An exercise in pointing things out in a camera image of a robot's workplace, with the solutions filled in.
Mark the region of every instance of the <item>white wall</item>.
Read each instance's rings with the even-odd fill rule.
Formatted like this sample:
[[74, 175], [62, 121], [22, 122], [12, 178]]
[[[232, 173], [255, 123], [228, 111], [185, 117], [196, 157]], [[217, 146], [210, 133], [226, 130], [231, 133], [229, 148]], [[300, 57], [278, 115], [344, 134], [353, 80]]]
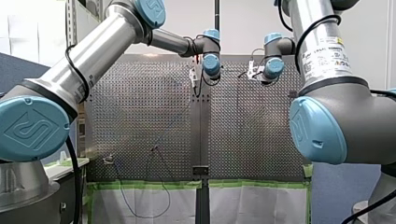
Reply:
[[[376, 89], [387, 87], [389, 1], [391, 0], [376, 0], [374, 3], [361, 0], [344, 13], [340, 26], [355, 75], [364, 77], [371, 88]], [[163, 29], [195, 37], [203, 30], [214, 27], [213, 0], [164, 2], [167, 18]], [[249, 54], [253, 49], [261, 47], [263, 38], [272, 32], [291, 36], [280, 23], [273, 3], [272, 0], [220, 1], [221, 53]], [[131, 46], [126, 53], [169, 52], [138, 45]]]

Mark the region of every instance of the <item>gray panel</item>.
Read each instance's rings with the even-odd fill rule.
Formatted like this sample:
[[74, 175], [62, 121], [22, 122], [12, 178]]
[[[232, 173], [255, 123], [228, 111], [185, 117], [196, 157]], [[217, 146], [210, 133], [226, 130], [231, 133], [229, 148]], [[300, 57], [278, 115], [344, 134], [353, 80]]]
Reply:
[[[304, 159], [293, 146], [288, 124], [290, 91], [302, 86], [292, 58], [272, 87], [237, 78], [248, 58], [223, 56], [221, 82], [209, 93], [210, 177], [301, 181]], [[124, 55], [99, 81], [87, 104], [90, 181], [117, 178], [114, 167], [102, 161], [110, 154], [122, 178], [146, 178], [150, 150], [173, 120], [160, 149], [175, 180], [191, 179], [197, 162], [193, 155], [198, 154], [191, 141], [191, 108], [186, 110], [192, 100], [188, 65], [176, 55]], [[159, 156], [152, 166], [149, 178], [171, 177]]]
[[[121, 178], [191, 179], [189, 64], [129, 56], [129, 62], [118, 61], [99, 81], [87, 106], [87, 135], [92, 135], [87, 149], [94, 158], [90, 181], [117, 178], [114, 167], [102, 161], [109, 154]], [[172, 176], [158, 153], [147, 172], [155, 145]]]
[[304, 158], [292, 143], [288, 122], [290, 91], [302, 83], [292, 58], [285, 61], [280, 80], [263, 87], [237, 78], [247, 69], [248, 57], [240, 62], [223, 57], [225, 74], [212, 89], [211, 178], [303, 180]]

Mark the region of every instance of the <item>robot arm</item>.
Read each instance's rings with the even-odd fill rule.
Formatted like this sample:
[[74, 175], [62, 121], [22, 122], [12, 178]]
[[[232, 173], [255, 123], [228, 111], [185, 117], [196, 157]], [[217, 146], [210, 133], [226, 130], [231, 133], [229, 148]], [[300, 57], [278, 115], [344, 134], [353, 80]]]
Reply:
[[304, 80], [290, 108], [290, 129], [295, 146], [311, 161], [391, 164], [396, 102], [373, 96], [368, 83], [354, 76], [334, 16], [334, 6], [347, 9], [357, 2], [282, 1], [300, 44], [295, 56]]
[[158, 30], [164, 21], [161, 0], [114, 1], [106, 19], [65, 58], [1, 98], [0, 161], [36, 161], [58, 150], [78, 114], [78, 104], [131, 44], [146, 43], [182, 57], [204, 54], [205, 74], [219, 79], [219, 32], [184, 38]]

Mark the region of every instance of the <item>black cable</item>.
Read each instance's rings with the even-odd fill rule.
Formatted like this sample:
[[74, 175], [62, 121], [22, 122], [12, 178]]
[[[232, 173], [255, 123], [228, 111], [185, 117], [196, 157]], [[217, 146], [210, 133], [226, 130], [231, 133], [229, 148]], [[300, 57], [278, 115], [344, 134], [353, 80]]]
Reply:
[[199, 97], [201, 96], [201, 91], [202, 91], [202, 79], [203, 79], [203, 76], [204, 76], [204, 74], [201, 74], [201, 80], [199, 81], [199, 91], [198, 91], [198, 94], [197, 94], [197, 91], [196, 91], [197, 87], [194, 87], [194, 88], [193, 88], [193, 89], [194, 89], [194, 94], [195, 94], [195, 97], [196, 97], [196, 98], [199, 98]]
[[370, 92], [371, 92], [371, 93], [374, 93], [374, 94], [381, 94], [381, 95], [386, 95], [386, 96], [393, 97], [393, 98], [395, 98], [395, 99], [396, 99], [396, 93], [394, 93], [394, 92], [391, 92], [391, 91], [377, 91], [377, 90], [370, 90]]
[[282, 13], [282, 0], [277, 0], [277, 12], [279, 13], [279, 18], [280, 21], [282, 22], [283, 26], [290, 32], [293, 32], [293, 29], [291, 29], [291, 27], [289, 27], [286, 22], [285, 19], [283, 18], [283, 13]]
[[372, 205], [370, 205], [370, 206], [364, 208], [363, 210], [359, 211], [359, 212], [356, 213], [356, 214], [353, 214], [353, 215], [350, 216], [350, 217], [347, 217], [347, 218], [342, 222], [342, 224], [347, 224], [347, 223], [349, 223], [349, 222], [351, 222], [351, 221], [354, 221], [356, 218], [361, 217], [362, 215], [367, 214], [367, 213], [373, 211], [373, 210], [376, 209], [377, 207], [381, 206], [381, 205], [384, 204], [384, 203], [389, 202], [390, 200], [392, 200], [392, 199], [394, 199], [394, 198], [396, 198], [396, 190], [394, 190], [393, 192], [391, 192], [390, 194], [388, 194], [387, 196], [385, 196], [384, 198], [382, 198], [382, 199], [379, 200], [378, 202], [373, 203]]
[[195, 38], [204, 38], [204, 37], [206, 37], [206, 38], [210, 39], [211, 41], [213, 41], [219, 47], [219, 50], [221, 50], [220, 42], [216, 38], [214, 38], [212, 36], [197, 35]]
[[76, 45], [70, 45], [69, 47], [67, 47], [64, 56], [66, 57], [66, 60], [69, 62], [70, 67], [72, 67], [72, 70], [79, 76], [79, 78], [82, 80], [83, 82], [83, 88], [84, 88], [84, 96], [82, 97], [82, 100], [80, 101], [80, 103], [84, 102], [87, 100], [88, 96], [90, 95], [90, 86], [88, 85], [87, 80], [85, 79], [85, 77], [82, 75], [82, 73], [75, 67], [73, 61], [70, 59], [69, 56], [69, 52], [70, 49], [72, 49], [73, 47], [75, 47]]
[[209, 82], [206, 81], [206, 78], [204, 77], [204, 69], [202, 69], [201, 78], [204, 80], [204, 83], [205, 83], [206, 85], [212, 87], [212, 86], [216, 86], [216, 85], [218, 85], [218, 84], [220, 83], [220, 78], [221, 78], [221, 76], [218, 78], [217, 82], [215, 82], [215, 83], [213, 83], [213, 84], [209, 84]]
[[198, 48], [197, 48], [194, 40], [191, 37], [189, 37], [189, 36], [183, 36], [183, 38], [190, 40], [190, 41], [188, 41], [189, 42], [189, 49], [190, 49], [190, 47], [192, 47], [192, 52], [194, 53], [194, 56], [197, 55], [198, 54]]
[[74, 150], [72, 141], [70, 140], [70, 137], [68, 136], [66, 139], [66, 145], [67, 149], [70, 154], [70, 158], [72, 160], [72, 165], [73, 165], [73, 172], [74, 172], [74, 178], [75, 178], [75, 213], [74, 213], [74, 218], [73, 218], [73, 223], [79, 223], [79, 216], [80, 216], [80, 207], [82, 204], [82, 196], [81, 196], [81, 176], [78, 168], [78, 159], [76, 155], [76, 151]]
[[306, 30], [303, 32], [303, 34], [301, 35], [301, 37], [300, 37], [300, 39], [299, 39], [299, 41], [298, 41], [298, 43], [297, 43], [296, 53], [295, 53], [295, 55], [294, 55], [294, 62], [295, 62], [295, 65], [296, 65], [296, 69], [297, 69], [297, 71], [298, 71], [299, 73], [301, 73], [301, 72], [300, 72], [300, 65], [298, 64], [298, 57], [299, 57], [299, 54], [300, 54], [301, 46], [303, 45], [303, 43], [304, 43], [306, 37], [307, 37], [313, 30], [315, 30], [315, 29], [316, 29], [317, 27], [319, 27], [322, 23], [326, 22], [326, 21], [329, 20], [329, 19], [337, 19], [337, 20], [338, 20], [338, 22], [337, 22], [338, 25], [341, 23], [341, 20], [342, 20], [341, 17], [338, 16], [338, 15], [329, 15], [329, 16], [325, 16], [325, 17], [323, 17], [322, 19], [313, 22], [313, 23], [308, 27], [308, 29], [306, 29]]
[[250, 60], [254, 60], [254, 53], [255, 53], [256, 51], [258, 51], [258, 50], [262, 50], [262, 51], [265, 52], [265, 49], [254, 49], [253, 51], [251, 51]]
[[242, 75], [245, 75], [246, 73], [247, 73], [247, 71], [245, 71], [245, 72], [239, 74], [237, 77], [240, 78]]
[[139, 215], [134, 211], [134, 209], [132, 209], [131, 205], [129, 205], [129, 203], [128, 203], [128, 200], [127, 200], [127, 198], [126, 198], [124, 189], [123, 189], [123, 187], [122, 187], [122, 179], [120, 178], [119, 167], [118, 167], [118, 165], [117, 165], [117, 163], [116, 163], [115, 161], [114, 161], [114, 169], [115, 169], [115, 171], [116, 171], [117, 178], [118, 178], [119, 181], [120, 181], [120, 190], [121, 190], [122, 197], [123, 197], [123, 199], [124, 199], [124, 201], [125, 201], [125, 204], [128, 206], [129, 211], [130, 211], [135, 217], [140, 217], [140, 218], [157, 218], [157, 217], [161, 217], [163, 214], [165, 214], [165, 213], [169, 210], [169, 208], [171, 207], [171, 194], [169, 193], [169, 190], [166, 188], [166, 186], [165, 186], [165, 184], [164, 184], [164, 182], [163, 182], [163, 179], [162, 179], [159, 175], [157, 175], [158, 178], [161, 180], [161, 184], [163, 185], [163, 188], [165, 189], [165, 191], [166, 191], [166, 193], [167, 193], [167, 195], [168, 195], [168, 205], [166, 206], [165, 210], [163, 210], [163, 212], [161, 212], [159, 215], [152, 216], [152, 217], [143, 217], [143, 216], [139, 216]]

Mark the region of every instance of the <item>wire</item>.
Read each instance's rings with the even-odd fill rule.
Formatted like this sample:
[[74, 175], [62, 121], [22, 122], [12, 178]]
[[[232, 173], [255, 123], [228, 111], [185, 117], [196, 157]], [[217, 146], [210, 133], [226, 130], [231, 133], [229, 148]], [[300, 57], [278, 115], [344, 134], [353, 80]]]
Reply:
[[202, 79], [203, 79], [203, 76], [204, 76], [204, 74], [201, 74], [201, 80], [199, 81], [199, 91], [198, 91], [198, 94], [197, 94], [197, 91], [196, 91], [197, 87], [194, 87], [194, 94], [195, 94], [195, 97], [196, 97], [196, 98], [199, 98], [199, 97], [201, 96], [201, 91], [202, 91]]
[[250, 54], [250, 59], [251, 59], [251, 60], [253, 60], [254, 53], [255, 53], [256, 51], [258, 51], [258, 50], [262, 50], [262, 51], [265, 52], [265, 49], [254, 49], [253, 51], [251, 51], [251, 54]]
[[279, 18], [280, 21], [282, 22], [283, 26], [290, 32], [293, 32], [293, 29], [291, 29], [291, 27], [289, 27], [286, 22], [285, 19], [283, 18], [283, 13], [282, 13], [282, 0], [277, 0], [277, 12], [279, 13]]
[[72, 141], [70, 140], [70, 136], [67, 136], [66, 139], [67, 149], [70, 154], [70, 158], [72, 160], [73, 165], [73, 172], [75, 176], [75, 213], [73, 218], [73, 223], [79, 223], [79, 216], [80, 216], [80, 207], [82, 204], [82, 196], [81, 196], [81, 176], [78, 168], [78, 160], [76, 151], [73, 147]]
[[[167, 163], [165, 162], [165, 159], [163, 158], [163, 154], [162, 154], [161, 151], [158, 149], [158, 146], [157, 146], [157, 145], [163, 140], [163, 138], [166, 136], [166, 134], [172, 129], [173, 125], [179, 120], [179, 118], [180, 118], [183, 114], [186, 113], [186, 111], [187, 111], [187, 109], [188, 109], [189, 107], [190, 107], [190, 102], [186, 105], [186, 107], [183, 109], [183, 111], [182, 111], [180, 114], [178, 114], [178, 115], [171, 121], [171, 123], [168, 125], [168, 127], [166, 127], [166, 129], [165, 129], [165, 131], [163, 132], [163, 134], [159, 135], [159, 136], [157, 137], [157, 139], [155, 140], [155, 142], [154, 142], [154, 147], [153, 147], [153, 149], [151, 150], [150, 154], [148, 155], [148, 159], [146, 160], [146, 179], [147, 179], [148, 176], [149, 176], [149, 171], [150, 171], [150, 168], [149, 168], [149, 167], [150, 167], [151, 164], [152, 164], [153, 151], [154, 151], [154, 150], [157, 151], [157, 153], [159, 154], [160, 159], [161, 159], [161, 161], [163, 162], [163, 165], [165, 166], [166, 171], [169, 173], [169, 175], [171, 176], [171, 178], [174, 179], [174, 178], [173, 178], [173, 175], [172, 175], [172, 172], [170, 171], [169, 166], [168, 166]], [[123, 187], [122, 187], [122, 180], [121, 180], [121, 177], [120, 177], [119, 167], [118, 167], [118, 165], [117, 165], [115, 162], [114, 162], [114, 168], [115, 168], [116, 173], [117, 173], [117, 178], [120, 180], [120, 190], [121, 190], [122, 197], [123, 197], [123, 199], [124, 199], [124, 201], [125, 201], [125, 204], [128, 206], [130, 212], [131, 212], [135, 217], [140, 217], [140, 218], [156, 218], [156, 217], [161, 217], [163, 214], [165, 214], [165, 213], [169, 210], [169, 208], [170, 208], [170, 206], [171, 206], [171, 202], [172, 202], [172, 201], [171, 201], [171, 195], [170, 195], [168, 189], [166, 188], [166, 186], [165, 186], [165, 184], [164, 184], [164, 182], [163, 182], [163, 179], [162, 179], [159, 175], [157, 175], [158, 178], [161, 180], [161, 183], [162, 183], [162, 185], [163, 185], [163, 188], [165, 189], [166, 193], [168, 194], [168, 205], [166, 206], [166, 209], [165, 209], [163, 212], [161, 212], [159, 215], [157, 215], [157, 216], [153, 216], [153, 217], [142, 217], [142, 216], [139, 216], [139, 215], [134, 211], [134, 209], [132, 209], [131, 205], [129, 205], [129, 203], [128, 203], [127, 197], [126, 197], [125, 192], [124, 192]]]
[[370, 90], [370, 92], [371, 92], [371, 93], [374, 93], [374, 94], [382, 94], [382, 95], [386, 95], [386, 96], [389, 96], [389, 97], [396, 98], [396, 93], [391, 92], [391, 91]]
[[337, 19], [337, 20], [338, 20], [338, 22], [337, 22], [338, 25], [341, 23], [341, 20], [342, 20], [341, 17], [338, 16], [338, 15], [329, 15], [329, 16], [325, 16], [325, 17], [323, 17], [322, 19], [313, 22], [313, 23], [308, 27], [308, 29], [306, 29], [306, 30], [303, 32], [303, 34], [301, 35], [301, 37], [300, 37], [300, 39], [299, 39], [299, 41], [298, 41], [298, 43], [297, 43], [296, 53], [295, 53], [295, 55], [294, 55], [294, 63], [295, 63], [295, 65], [296, 65], [297, 71], [298, 71], [300, 74], [301, 74], [301, 72], [300, 72], [300, 65], [298, 64], [298, 57], [299, 57], [299, 54], [300, 54], [301, 46], [303, 45], [303, 43], [304, 43], [306, 37], [307, 37], [313, 30], [315, 30], [316, 28], [318, 28], [322, 23], [326, 22], [326, 21], [329, 20], [329, 19]]
[[210, 86], [210, 87], [216, 86], [216, 85], [218, 85], [218, 84], [220, 83], [220, 78], [221, 78], [221, 76], [219, 76], [217, 82], [215, 82], [215, 83], [213, 83], [213, 84], [209, 84], [208, 81], [206, 81], [206, 79], [205, 79], [205, 77], [204, 77], [204, 69], [202, 69], [201, 79], [204, 80], [204, 83], [205, 83], [206, 85], [208, 85], [208, 86]]
[[245, 71], [245, 72], [242, 72], [241, 74], [239, 74], [237, 77], [238, 78], [240, 78], [242, 75], [245, 75], [245, 74], [247, 74], [248, 72], [247, 71]]
[[163, 212], [161, 212], [159, 215], [152, 216], [152, 217], [139, 216], [139, 215], [134, 211], [134, 209], [131, 207], [131, 205], [129, 205], [129, 203], [128, 203], [128, 199], [127, 199], [127, 197], [126, 197], [126, 195], [125, 195], [125, 192], [124, 192], [124, 189], [123, 189], [123, 187], [122, 187], [122, 179], [120, 178], [119, 167], [118, 167], [118, 165], [117, 165], [117, 163], [116, 163], [115, 161], [114, 161], [114, 169], [115, 169], [115, 171], [116, 171], [117, 178], [120, 180], [120, 190], [121, 190], [122, 198], [123, 198], [123, 200], [125, 201], [125, 204], [128, 206], [129, 211], [130, 211], [135, 217], [140, 217], [140, 218], [157, 218], [157, 217], [161, 217], [163, 214], [165, 214], [165, 213], [169, 210], [169, 208], [171, 207], [171, 194], [169, 193], [169, 190], [166, 188], [166, 186], [165, 186], [165, 184], [164, 184], [164, 182], [163, 182], [163, 179], [162, 179], [159, 175], [157, 175], [158, 178], [161, 180], [161, 184], [163, 185], [163, 188], [165, 189], [166, 194], [168, 195], [168, 205], [166, 206], [165, 210], [163, 210]]
[[90, 95], [90, 86], [88, 85], [87, 79], [82, 75], [82, 73], [75, 67], [73, 61], [70, 59], [70, 49], [75, 47], [76, 45], [70, 45], [67, 47], [66, 51], [64, 52], [64, 56], [66, 57], [66, 60], [69, 62], [70, 67], [72, 67], [72, 70], [79, 76], [79, 78], [82, 80], [83, 83], [83, 88], [84, 88], [84, 96], [82, 97], [82, 100], [80, 103], [84, 102], [87, 100], [88, 96]]
[[212, 37], [212, 36], [197, 35], [195, 38], [204, 38], [204, 37], [210, 39], [211, 41], [213, 41], [219, 47], [219, 50], [221, 50], [221, 46], [220, 46], [219, 41], [216, 38]]
[[384, 204], [384, 203], [389, 202], [390, 200], [392, 200], [392, 199], [394, 199], [394, 198], [396, 198], [396, 190], [394, 190], [393, 192], [391, 192], [390, 194], [388, 194], [387, 196], [385, 196], [384, 198], [382, 198], [382, 199], [379, 200], [378, 202], [373, 203], [372, 205], [370, 205], [370, 206], [364, 208], [363, 210], [359, 211], [358, 213], [356, 213], [356, 214], [354, 214], [354, 215], [352, 215], [352, 216], [350, 216], [350, 217], [347, 217], [347, 218], [342, 222], [342, 224], [347, 224], [347, 223], [349, 223], [349, 222], [355, 220], [356, 218], [361, 217], [362, 215], [367, 214], [367, 213], [373, 211], [373, 210], [376, 209], [377, 207], [381, 206], [381, 205]]

